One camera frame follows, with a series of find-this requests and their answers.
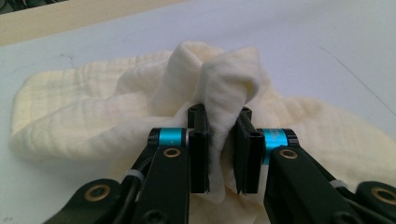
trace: cloth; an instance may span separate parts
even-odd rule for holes
[[[114,160],[109,176],[121,180],[153,127],[186,127],[188,107],[199,103],[212,137],[211,192],[191,195],[190,223],[269,222],[262,205],[266,166],[258,194],[235,193],[226,138],[244,105],[256,128],[293,129],[302,147],[352,190],[364,180],[396,185],[396,143],[385,133],[319,100],[281,96],[254,48],[225,52],[201,42],[29,77],[15,98],[9,144],[35,160]]]

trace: brass screw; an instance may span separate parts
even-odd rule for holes
[[[372,188],[372,194],[383,203],[396,205],[396,193],[379,187]]]
[[[109,185],[95,185],[85,192],[85,199],[88,202],[99,202],[110,193]]]
[[[168,148],[163,152],[163,155],[167,158],[174,158],[180,155],[180,150],[178,148]]]
[[[290,149],[282,149],[279,151],[279,154],[281,156],[283,156],[284,158],[291,159],[291,160],[297,159],[297,157],[298,157],[298,154],[295,151],[290,150]]]

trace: cable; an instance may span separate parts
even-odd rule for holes
[[[136,201],[137,194],[139,193],[140,186],[143,183],[140,183],[140,179],[136,176],[132,176],[131,182],[131,186],[125,195],[125,201],[122,203],[118,213],[116,214],[112,222],[113,224],[127,223],[132,218],[134,203]]]
[[[152,162],[152,157],[147,158],[139,164],[136,171],[140,172],[144,177],[146,177],[149,167]],[[123,224],[127,223],[132,219],[134,213],[134,206],[136,202],[137,195],[140,191],[140,187],[143,186],[142,178],[135,175],[127,175],[122,180],[122,188],[123,193],[121,194],[121,198],[124,198],[118,209],[118,213],[116,214],[113,224]]]
[[[21,2],[21,0],[8,0],[9,5],[14,9],[14,11],[24,10],[26,9],[26,5]]]
[[[311,155],[309,155],[309,153],[307,153],[304,150],[304,154],[306,155],[306,157],[312,162],[314,163],[314,165],[317,167],[317,169],[322,173],[322,175],[330,182],[330,181],[334,181],[336,180],[336,178],[329,173],[329,171],[327,171],[318,161],[316,161]],[[336,188],[336,190],[345,198],[349,199],[350,201],[356,202],[356,195],[354,193],[352,193],[349,189],[347,189],[346,187],[340,187],[340,188]]]
[[[3,5],[0,6],[0,10],[3,9],[6,6],[6,4],[7,4],[7,0],[4,0]]]

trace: white cloth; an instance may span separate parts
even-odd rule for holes
[[[110,176],[120,180],[151,128],[186,127],[186,110],[197,103],[205,104],[212,134],[211,192],[191,196],[191,223],[268,222],[266,167],[259,194],[235,194],[233,149],[225,146],[244,105],[256,128],[292,128],[352,190],[363,180],[396,185],[396,143],[386,134],[318,100],[282,97],[254,48],[224,52],[200,42],[29,77],[15,99],[10,147],[37,160],[112,159]]]

